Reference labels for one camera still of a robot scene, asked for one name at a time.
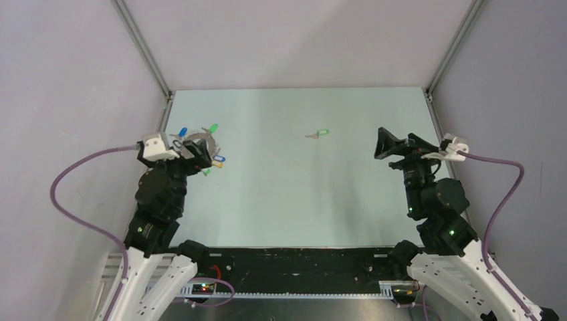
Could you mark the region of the aluminium frame post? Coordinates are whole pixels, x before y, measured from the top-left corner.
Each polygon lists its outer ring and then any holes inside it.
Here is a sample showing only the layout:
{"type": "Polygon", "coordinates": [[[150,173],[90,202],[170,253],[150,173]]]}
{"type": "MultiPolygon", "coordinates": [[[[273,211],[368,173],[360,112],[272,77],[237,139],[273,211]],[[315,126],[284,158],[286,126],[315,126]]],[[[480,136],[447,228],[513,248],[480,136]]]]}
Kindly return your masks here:
{"type": "Polygon", "coordinates": [[[167,84],[158,64],[152,54],[133,14],[130,12],[126,1],[124,0],[111,0],[119,18],[128,32],[134,46],[138,50],[141,59],[143,60],[146,68],[150,72],[153,80],[156,82],[160,93],[163,95],[166,102],[171,100],[172,90],[167,84]]]}
{"type": "Polygon", "coordinates": [[[434,91],[437,89],[439,82],[448,70],[486,4],[487,1],[485,0],[474,0],[465,12],[464,18],[461,20],[457,31],[449,43],[449,47],[445,51],[440,63],[437,65],[433,73],[433,76],[425,87],[425,96],[428,102],[433,101],[434,91]]]}

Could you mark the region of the keyring with tagged keys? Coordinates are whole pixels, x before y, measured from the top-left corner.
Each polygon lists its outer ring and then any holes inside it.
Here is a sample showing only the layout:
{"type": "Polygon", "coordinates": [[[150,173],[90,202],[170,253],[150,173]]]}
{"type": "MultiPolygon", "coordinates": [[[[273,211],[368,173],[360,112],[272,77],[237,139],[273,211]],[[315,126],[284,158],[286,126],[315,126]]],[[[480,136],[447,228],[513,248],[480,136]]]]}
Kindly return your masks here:
{"type": "Polygon", "coordinates": [[[222,169],[226,158],[219,154],[221,149],[213,137],[213,134],[217,131],[218,127],[219,125],[217,123],[212,124],[209,128],[202,128],[200,131],[188,130],[183,127],[178,134],[171,134],[171,137],[174,142],[179,142],[178,144],[174,143],[178,149],[181,148],[181,143],[186,145],[189,141],[197,143],[200,140],[203,140],[207,147],[207,152],[212,159],[212,166],[222,169]]]}

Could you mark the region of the left aluminium frame post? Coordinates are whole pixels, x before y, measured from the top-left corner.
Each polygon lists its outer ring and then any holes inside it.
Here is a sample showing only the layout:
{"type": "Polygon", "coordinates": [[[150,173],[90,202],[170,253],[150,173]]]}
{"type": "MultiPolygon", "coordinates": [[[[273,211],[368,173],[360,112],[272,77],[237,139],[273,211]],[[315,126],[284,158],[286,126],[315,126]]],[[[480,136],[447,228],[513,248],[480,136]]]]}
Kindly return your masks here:
{"type": "Polygon", "coordinates": [[[126,1],[124,0],[111,0],[119,18],[128,32],[134,46],[138,50],[141,59],[143,60],[146,68],[150,72],[153,80],[156,82],[160,93],[163,95],[166,102],[171,100],[172,90],[167,84],[158,64],[152,54],[133,14],[130,12],[126,1]]]}

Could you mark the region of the key with green tag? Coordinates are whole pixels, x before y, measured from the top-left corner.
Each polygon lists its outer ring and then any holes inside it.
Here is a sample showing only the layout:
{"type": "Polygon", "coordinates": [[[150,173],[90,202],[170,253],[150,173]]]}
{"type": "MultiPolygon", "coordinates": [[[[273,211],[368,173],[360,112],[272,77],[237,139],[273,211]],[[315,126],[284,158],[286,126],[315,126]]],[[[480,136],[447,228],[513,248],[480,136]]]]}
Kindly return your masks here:
{"type": "Polygon", "coordinates": [[[322,136],[326,136],[330,133],[330,131],[328,129],[319,129],[317,130],[315,133],[313,134],[308,134],[305,135],[306,138],[313,138],[313,139],[319,139],[322,136]]]}

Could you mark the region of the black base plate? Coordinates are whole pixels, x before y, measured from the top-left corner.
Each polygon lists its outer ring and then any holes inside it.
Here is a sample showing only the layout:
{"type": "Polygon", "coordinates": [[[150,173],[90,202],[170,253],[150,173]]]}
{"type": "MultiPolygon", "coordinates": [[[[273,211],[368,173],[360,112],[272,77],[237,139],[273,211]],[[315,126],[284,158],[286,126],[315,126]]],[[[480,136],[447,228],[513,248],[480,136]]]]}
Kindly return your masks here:
{"type": "Polygon", "coordinates": [[[382,285],[417,289],[388,259],[389,247],[211,247],[197,277],[219,278],[235,293],[370,294],[382,285]]]}

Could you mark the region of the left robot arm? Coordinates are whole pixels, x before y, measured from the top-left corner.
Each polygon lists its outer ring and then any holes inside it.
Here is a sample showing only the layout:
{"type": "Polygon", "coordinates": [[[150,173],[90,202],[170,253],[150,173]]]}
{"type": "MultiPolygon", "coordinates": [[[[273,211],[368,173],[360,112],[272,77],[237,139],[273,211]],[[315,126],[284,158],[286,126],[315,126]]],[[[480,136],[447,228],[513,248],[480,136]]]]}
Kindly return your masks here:
{"type": "Polygon", "coordinates": [[[175,140],[169,146],[151,138],[138,146],[137,159],[148,169],[138,181],[114,294],[104,302],[99,320],[158,320],[190,279],[204,278],[211,270],[204,245],[186,241],[170,247],[183,215],[188,177],[212,165],[207,141],[175,140]]]}

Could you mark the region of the right aluminium frame post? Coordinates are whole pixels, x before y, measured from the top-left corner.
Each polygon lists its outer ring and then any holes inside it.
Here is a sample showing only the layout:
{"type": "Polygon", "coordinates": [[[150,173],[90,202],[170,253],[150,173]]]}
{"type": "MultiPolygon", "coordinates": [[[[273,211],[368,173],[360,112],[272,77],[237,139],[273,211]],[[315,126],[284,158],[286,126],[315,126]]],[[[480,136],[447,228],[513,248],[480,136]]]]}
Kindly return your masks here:
{"type": "Polygon", "coordinates": [[[428,102],[433,101],[434,91],[437,89],[439,82],[448,70],[486,4],[487,1],[485,0],[474,0],[465,12],[464,18],[461,20],[457,31],[449,43],[449,47],[445,51],[440,63],[437,65],[433,73],[433,76],[425,87],[425,96],[428,102]]]}

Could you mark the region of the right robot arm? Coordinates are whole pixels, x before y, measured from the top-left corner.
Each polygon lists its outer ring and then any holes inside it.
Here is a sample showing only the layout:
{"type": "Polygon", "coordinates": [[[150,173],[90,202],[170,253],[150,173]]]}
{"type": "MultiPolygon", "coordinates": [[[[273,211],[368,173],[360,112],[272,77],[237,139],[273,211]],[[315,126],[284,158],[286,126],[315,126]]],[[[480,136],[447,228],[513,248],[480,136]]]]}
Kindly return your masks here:
{"type": "Polygon", "coordinates": [[[397,138],[378,129],[374,157],[397,155],[389,167],[404,177],[408,216],[417,222],[423,243],[399,242],[388,254],[388,270],[399,280],[410,277],[432,289],[470,320],[557,320],[551,308],[532,302],[489,255],[486,238],[465,220],[469,201],[457,179],[436,179],[442,162],[471,157],[468,143],[446,134],[435,146],[415,134],[397,138]]]}

